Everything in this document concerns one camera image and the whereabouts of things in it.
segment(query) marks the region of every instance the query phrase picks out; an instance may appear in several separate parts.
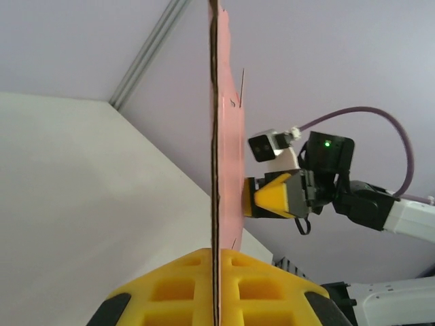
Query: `white wall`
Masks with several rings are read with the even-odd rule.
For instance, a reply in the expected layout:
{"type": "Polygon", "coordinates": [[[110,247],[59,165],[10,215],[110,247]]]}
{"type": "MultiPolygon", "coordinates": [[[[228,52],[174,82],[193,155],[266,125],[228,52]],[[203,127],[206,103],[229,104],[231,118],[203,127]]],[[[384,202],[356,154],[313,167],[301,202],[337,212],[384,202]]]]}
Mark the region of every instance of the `white wall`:
{"type": "Polygon", "coordinates": [[[208,195],[107,103],[0,93],[0,153],[2,325],[85,325],[116,287],[210,247],[208,195]]]}

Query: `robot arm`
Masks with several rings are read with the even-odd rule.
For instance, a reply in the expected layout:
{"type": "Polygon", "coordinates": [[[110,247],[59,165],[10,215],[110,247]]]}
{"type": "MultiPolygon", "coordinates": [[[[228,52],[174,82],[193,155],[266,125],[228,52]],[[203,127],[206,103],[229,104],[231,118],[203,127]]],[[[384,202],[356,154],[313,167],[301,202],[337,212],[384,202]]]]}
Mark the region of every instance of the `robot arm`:
{"type": "Polygon", "coordinates": [[[338,214],[367,228],[435,242],[435,206],[349,180],[351,139],[312,132],[304,157],[297,157],[291,142],[298,137],[268,130],[250,138],[255,159],[267,162],[269,172],[261,179],[246,178],[246,216],[307,220],[332,203],[338,214]]]}
{"type": "Polygon", "coordinates": [[[434,277],[376,284],[341,282],[324,288],[354,326],[431,325],[435,321],[434,277]]]}

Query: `ceiling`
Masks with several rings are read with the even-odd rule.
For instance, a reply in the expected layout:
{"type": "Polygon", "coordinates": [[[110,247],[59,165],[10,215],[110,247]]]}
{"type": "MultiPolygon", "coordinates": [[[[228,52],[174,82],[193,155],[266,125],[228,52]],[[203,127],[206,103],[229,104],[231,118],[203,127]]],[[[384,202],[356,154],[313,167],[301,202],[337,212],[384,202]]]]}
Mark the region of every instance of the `ceiling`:
{"type": "Polygon", "coordinates": [[[169,0],[0,2],[0,90],[109,100],[169,0]]]}
{"type": "MultiPolygon", "coordinates": [[[[108,101],[168,1],[3,1],[0,90],[108,101]]],[[[354,105],[393,113],[416,155],[410,194],[435,194],[433,1],[223,1],[232,68],[245,68],[247,135],[285,130],[354,105]]],[[[209,180],[207,2],[192,0],[122,114],[205,191],[209,180]]],[[[381,118],[354,114],[316,130],[354,138],[352,178],[396,189],[404,152],[381,118]]],[[[246,148],[248,175],[260,176],[246,148]]],[[[435,245],[359,227],[327,209],[310,236],[291,221],[248,220],[276,256],[318,282],[410,278],[435,245]]]]}

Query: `yellow honeycomb block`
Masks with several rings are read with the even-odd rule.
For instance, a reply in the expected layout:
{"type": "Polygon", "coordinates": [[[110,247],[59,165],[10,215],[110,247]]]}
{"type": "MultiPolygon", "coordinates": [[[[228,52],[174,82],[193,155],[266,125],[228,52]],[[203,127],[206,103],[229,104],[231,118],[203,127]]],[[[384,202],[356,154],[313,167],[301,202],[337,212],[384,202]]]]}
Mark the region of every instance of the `yellow honeycomb block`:
{"type": "MultiPolygon", "coordinates": [[[[237,251],[222,250],[222,326],[321,326],[305,297],[327,291],[237,251]]],[[[211,249],[120,287],[88,326],[212,326],[211,249]]]]}
{"type": "Polygon", "coordinates": [[[222,326],[321,326],[305,293],[323,287],[237,251],[221,262],[222,326]]]}

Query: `purple cable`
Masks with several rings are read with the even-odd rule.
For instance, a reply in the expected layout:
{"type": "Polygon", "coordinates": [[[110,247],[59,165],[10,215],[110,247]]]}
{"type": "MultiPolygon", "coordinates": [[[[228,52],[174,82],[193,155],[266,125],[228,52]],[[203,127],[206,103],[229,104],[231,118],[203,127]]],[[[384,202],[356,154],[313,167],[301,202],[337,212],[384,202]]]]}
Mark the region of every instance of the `purple cable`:
{"type": "Polygon", "coordinates": [[[413,202],[421,202],[423,204],[434,206],[434,202],[430,198],[423,198],[413,195],[401,195],[401,199],[412,200],[413,202]]]}
{"type": "Polygon", "coordinates": [[[384,110],[377,109],[375,107],[349,107],[347,109],[341,109],[332,113],[329,113],[327,115],[324,115],[322,117],[319,117],[316,120],[313,120],[309,122],[308,124],[304,124],[303,126],[299,127],[299,130],[302,132],[306,129],[309,129],[316,124],[319,124],[320,122],[329,120],[333,117],[338,117],[339,115],[343,115],[346,113],[353,113],[353,112],[369,112],[369,113],[375,113],[377,115],[380,115],[381,117],[384,117],[387,119],[394,128],[398,131],[400,138],[402,139],[403,145],[405,147],[405,153],[406,153],[406,175],[405,179],[400,186],[399,190],[396,191],[393,196],[394,197],[401,197],[404,195],[405,191],[409,188],[409,185],[411,184],[411,181],[414,177],[414,153],[413,153],[413,147],[411,145],[411,141],[409,140],[408,134],[406,133],[406,130],[403,128],[403,126],[400,124],[400,122],[393,117],[388,112],[385,112],[384,110]]]}

